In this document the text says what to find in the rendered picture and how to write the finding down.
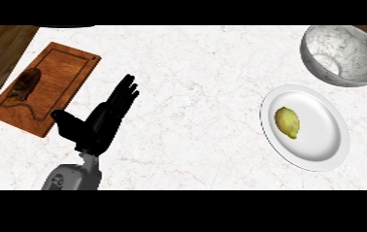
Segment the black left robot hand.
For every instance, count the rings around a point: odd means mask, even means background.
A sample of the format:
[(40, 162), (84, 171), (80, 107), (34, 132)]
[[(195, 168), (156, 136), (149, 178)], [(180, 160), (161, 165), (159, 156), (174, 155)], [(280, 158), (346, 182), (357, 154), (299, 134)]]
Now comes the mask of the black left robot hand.
[(97, 105), (86, 120), (62, 110), (52, 112), (59, 135), (77, 143), (78, 152), (99, 156), (108, 150), (139, 95), (136, 88), (134, 76), (125, 75), (108, 100)]

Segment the yellow-green bell pepper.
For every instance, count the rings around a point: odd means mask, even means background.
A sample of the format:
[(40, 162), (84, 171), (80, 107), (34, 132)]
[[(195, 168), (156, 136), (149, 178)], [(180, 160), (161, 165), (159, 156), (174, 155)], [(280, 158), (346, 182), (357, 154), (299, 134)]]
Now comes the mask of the yellow-green bell pepper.
[(295, 139), (299, 131), (299, 118), (295, 111), (286, 107), (279, 108), (274, 119), (280, 131)]

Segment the white round plate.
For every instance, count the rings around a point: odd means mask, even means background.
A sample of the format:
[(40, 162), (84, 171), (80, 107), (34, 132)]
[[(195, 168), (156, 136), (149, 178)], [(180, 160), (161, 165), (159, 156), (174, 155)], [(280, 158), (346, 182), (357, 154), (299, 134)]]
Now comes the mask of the white round plate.
[[(279, 129), (276, 112), (286, 107), (299, 119), (296, 138)], [(264, 135), (283, 159), (301, 169), (336, 169), (349, 152), (349, 135), (341, 113), (327, 98), (311, 88), (283, 85), (267, 94), (260, 111)]]

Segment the grey marbled bowl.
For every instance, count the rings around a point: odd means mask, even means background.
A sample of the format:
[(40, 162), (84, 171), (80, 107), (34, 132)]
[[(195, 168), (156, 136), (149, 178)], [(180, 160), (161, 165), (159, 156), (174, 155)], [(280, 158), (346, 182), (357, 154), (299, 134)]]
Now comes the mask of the grey marbled bowl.
[(354, 25), (311, 25), (299, 54), (307, 70), (324, 83), (367, 85), (367, 32)]

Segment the brown wooden cutting board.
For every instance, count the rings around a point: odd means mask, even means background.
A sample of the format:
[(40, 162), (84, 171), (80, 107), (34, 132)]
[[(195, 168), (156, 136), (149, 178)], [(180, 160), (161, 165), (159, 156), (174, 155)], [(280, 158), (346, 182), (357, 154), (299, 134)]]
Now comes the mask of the brown wooden cutting board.
[(55, 124), (50, 114), (66, 109), (99, 60), (99, 55), (52, 42), (27, 66), (40, 70), (40, 81), (27, 100), (6, 97), (13, 83), (0, 94), (0, 120), (44, 137)]

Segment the dark brown lumpy food item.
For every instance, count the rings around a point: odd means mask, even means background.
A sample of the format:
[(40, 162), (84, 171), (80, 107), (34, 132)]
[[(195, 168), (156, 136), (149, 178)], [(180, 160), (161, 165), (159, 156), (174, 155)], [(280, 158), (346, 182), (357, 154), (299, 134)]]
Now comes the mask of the dark brown lumpy food item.
[(33, 93), (38, 84), (41, 72), (37, 68), (27, 69), (13, 84), (13, 87), (7, 93), (7, 98), (15, 101), (25, 101), (28, 95)]

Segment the brown wooden surface strip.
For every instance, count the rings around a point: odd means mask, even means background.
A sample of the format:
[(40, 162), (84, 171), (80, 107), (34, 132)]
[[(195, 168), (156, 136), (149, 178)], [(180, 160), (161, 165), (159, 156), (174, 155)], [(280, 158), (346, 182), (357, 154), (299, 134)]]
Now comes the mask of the brown wooden surface strip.
[(38, 27), (33, 25), (0, 25), (0, 87), (3, 86)]

